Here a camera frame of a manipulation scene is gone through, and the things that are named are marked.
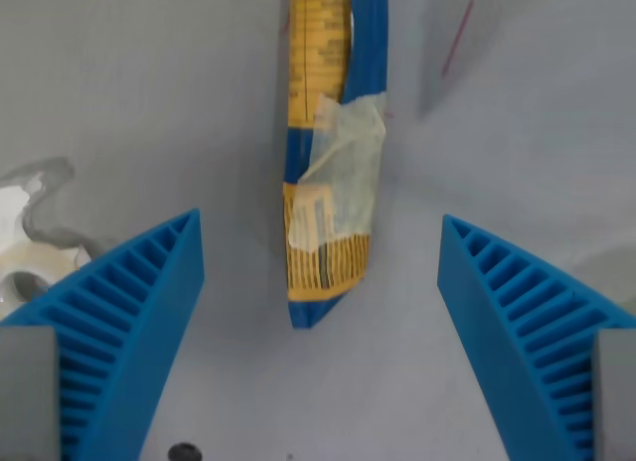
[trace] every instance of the blue plastic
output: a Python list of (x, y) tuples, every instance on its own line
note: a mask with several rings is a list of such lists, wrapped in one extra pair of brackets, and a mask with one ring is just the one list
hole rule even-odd
[(636, 319), (451, 216), (437, 285), (511, 461), (592, 460), (592, 342), (600, 329)]
[(140, 235), (1, 325), (60, 344), (64, 461), (134, 461), (204, 281), (199, 212)]

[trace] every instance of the roll of tape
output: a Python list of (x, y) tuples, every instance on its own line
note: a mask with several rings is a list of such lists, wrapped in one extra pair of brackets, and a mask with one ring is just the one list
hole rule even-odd
[(43, 242), (18, 242), (0, 253), (0, 320), (28, 302), (15, 288), (17, 273), (32, 274), (52, 286), (76, 269), (72, 257)]

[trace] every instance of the yellow label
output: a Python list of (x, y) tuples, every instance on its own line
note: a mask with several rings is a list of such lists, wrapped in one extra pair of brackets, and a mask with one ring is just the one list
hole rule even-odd
[[(329, 300), (354, 288), (365, 276), (371, 237), (334, 237), (334, 206), (327, 185), (297, 187), (283, 185), (285, 235), (287, 241), (287, 287), (289, 300), (309, 302)], [(291, 221), (296, 240), (328, 240), (308, 251), (289, 244)]]
[(351, 0), (291, 0), (289, 22), (289, 126), (313, 128), (320, 95), (344, 90)]

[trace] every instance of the gray table surface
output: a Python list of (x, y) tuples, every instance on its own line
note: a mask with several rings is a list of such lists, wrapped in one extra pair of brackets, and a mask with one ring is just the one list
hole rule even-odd
[(293, 332), (286, 0), (0, 0), (0, 171), (71, 158), (55, 224), (94, 237), (203, 212), (208, 282), (141, 459), (506, 459), (435, 286), (441, 216), (564, 268), (631, 247), (633, 2), (474, 0), (441, 79), (467, 0), (391, 0), (368, 278)]

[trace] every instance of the red mark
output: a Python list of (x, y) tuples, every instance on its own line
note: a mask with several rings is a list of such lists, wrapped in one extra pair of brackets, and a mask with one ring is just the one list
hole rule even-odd
[(284, 36), (289, 31), (289, 25), (291, 24), (291, 14), (287, 13), (287, 19), (285, 20), (285, 24), (280, 28), (278, 35)]
[(446, 57), (446, 62), (444, 63), (444, 67), (441, 70), (441, 77), (445, 78), (448, 75), (448, 71), (450, 70), (450, 63), (453, 62), (453, 57), (455, 57), (455, 51), (457, 50), (457, 46), (459, 46), (459, 41), (461, 41), (461, 36), (464, 34), (466, 30), (466, 24), (468, 23), (468, 18), (470, 17), (470, 13), (473, 10), (473, 5), (475, 4), (475, 0), (470, 0), (468, 2), (468, 6), (464, 11), (464, 17), (461, 19), (461, 24), (459, 24), (459, 29), (457, 29), (457, 34), (455, 34), (455, 39), (453, 40), (453, 45), (450, 46), (450, 52), (448, 53), (448, 57)]

